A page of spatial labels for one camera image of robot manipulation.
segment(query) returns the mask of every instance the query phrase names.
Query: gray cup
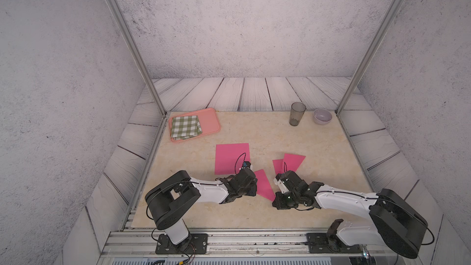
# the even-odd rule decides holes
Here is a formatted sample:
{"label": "gray cup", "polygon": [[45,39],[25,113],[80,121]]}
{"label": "gray cup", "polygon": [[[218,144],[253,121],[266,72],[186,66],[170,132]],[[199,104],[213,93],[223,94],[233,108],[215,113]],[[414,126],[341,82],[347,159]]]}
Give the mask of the gray cup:
{"label": "gray cup", "polygon": [[291,113],[290,113],[290,125],[297,126],[299,121],[301,121],[304,112],[306,111],[306,106],[304,103],[293,103],[291,105]]}

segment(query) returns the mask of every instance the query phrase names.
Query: black motor joint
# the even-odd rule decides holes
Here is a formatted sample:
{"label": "black motor joint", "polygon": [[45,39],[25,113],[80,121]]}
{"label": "black motor joint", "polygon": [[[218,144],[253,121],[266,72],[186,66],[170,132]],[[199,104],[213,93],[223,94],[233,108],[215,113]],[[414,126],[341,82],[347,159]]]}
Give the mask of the black motor joint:
{"label": "black motor joint", "polygon": [[321,208],[315,201],[315,196],[319,188],[324,185],[322,182],[313,181],[308,185],[294,171],[277,174],[276,180],[281,181],[288,189],[285,193],[281,193],[281,191],[275,193],[275,200],[272,206],[276,207],[276,209],[298,208],[299,205]]}
{"label": "black motor joint", "polygon": [[245,161],[236,175],[220,180],[229,192],[228,197],[221,204],[231,203],[244,195],[254,197],[257,194],[257,178],[255,173],[250,170],[250,162]]}

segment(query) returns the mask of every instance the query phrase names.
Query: black mounting plate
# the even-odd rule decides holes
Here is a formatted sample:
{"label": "black mounting plate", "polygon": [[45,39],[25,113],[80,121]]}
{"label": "black mounting plate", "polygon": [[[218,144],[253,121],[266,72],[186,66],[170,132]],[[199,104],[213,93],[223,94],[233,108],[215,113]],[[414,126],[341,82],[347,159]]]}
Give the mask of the black mounting plate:
{"label": "black mounting plate", "polygon": [[[188,254],[189,256],[195,255],[203,255],[206,254],[206,247],[208,246],[208,234],[206,233],[192,233],[191,234],[191,241],[190,244],[193,245],[195,251],[193,252],[193,248],[188,246],[184,253]],[[159,242],[157,243],[156,248],[157,255],[179,255],[181,252],[177,250],[175,245],[170,241],[168,235],[160,234],[159,235]]]}
{"label": "black mounting plate", "polygon": [[360,245],[334,247],[329,244],[329,239],[325,233],[306,233],[306,238],[308,239],[306,244],[311,254],[358,254],[363,252]]}

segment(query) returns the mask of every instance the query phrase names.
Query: gray wooden floor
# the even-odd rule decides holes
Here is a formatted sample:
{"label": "gray wooden floor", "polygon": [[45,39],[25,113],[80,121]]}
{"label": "gray wooden floor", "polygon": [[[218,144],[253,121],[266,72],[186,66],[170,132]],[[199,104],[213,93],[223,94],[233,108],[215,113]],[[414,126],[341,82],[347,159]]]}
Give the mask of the gray wooden floor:
{"label": "gray wooden floor", "polygon": [[[334,110],[348,82],[345,77],[274,77],[160,79],[155,80],[154,84],[167,111],[192,111],[208,107],[231,111],[280,111],[290,110],[294,102],[303,102],[308,110]],[[371,110],[358,89],[354,95],[354,101],[346,109]],[[144,89],[138,104],[146,103],[152,103],[152,97]],[[133,117],[150,117],[152,113],[149,111],[154,109],[136,108]]]}
{"label": "gray wooden floor", "polygon": [[[153,80],[167,111],[204,108],[227,111],[288,111],[294,102],[308,110],[336,109],[349,79],[345,77],[301,78],[197,78]],[[66,244],[93,241],[103,250],[110,232],[116,231],[142,175],[145,160],[162,119],[145,88],[118,142],[104,174],[77,221]],[[471,254],[419,180],[384,124],[356,89],[340,119],[359,160],[368,170],[376,191],[392,189],[429,223],[436,242],[422,246],[418,264],[471,264]],[[133,214],[128,217],[132,222]],[[426,233],[424,242],[430,241]],[[74,256],[64,246],[62,257]]]}

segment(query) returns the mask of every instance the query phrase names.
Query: folded napkin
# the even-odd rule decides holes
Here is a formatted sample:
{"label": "folded napkin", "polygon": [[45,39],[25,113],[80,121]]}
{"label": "folded napkin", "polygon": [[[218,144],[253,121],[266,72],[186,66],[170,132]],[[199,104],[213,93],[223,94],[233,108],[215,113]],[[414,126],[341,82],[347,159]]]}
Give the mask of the folded napkin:
{"label": "folded napkin", "polygon": [[198,116],[174,117],[170,137],[175,140],[188,139],[203,133]]}

